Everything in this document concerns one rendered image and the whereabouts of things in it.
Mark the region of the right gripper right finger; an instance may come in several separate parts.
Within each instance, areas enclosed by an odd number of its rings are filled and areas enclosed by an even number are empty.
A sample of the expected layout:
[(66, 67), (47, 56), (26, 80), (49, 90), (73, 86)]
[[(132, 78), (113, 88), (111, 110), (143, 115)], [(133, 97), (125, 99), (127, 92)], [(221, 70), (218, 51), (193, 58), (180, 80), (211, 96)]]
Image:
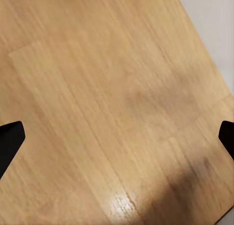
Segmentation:
[(234, 160), (234, 123), (222, 121), (218, 137)]

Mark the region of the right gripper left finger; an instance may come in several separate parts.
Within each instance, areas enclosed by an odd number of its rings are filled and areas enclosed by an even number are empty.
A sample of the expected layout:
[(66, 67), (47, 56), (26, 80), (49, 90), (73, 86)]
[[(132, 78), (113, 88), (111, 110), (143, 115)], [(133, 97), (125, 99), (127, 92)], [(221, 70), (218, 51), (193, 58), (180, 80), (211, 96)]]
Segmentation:
[(0, 179), (25, 140), (21, 121), (0, 126)]

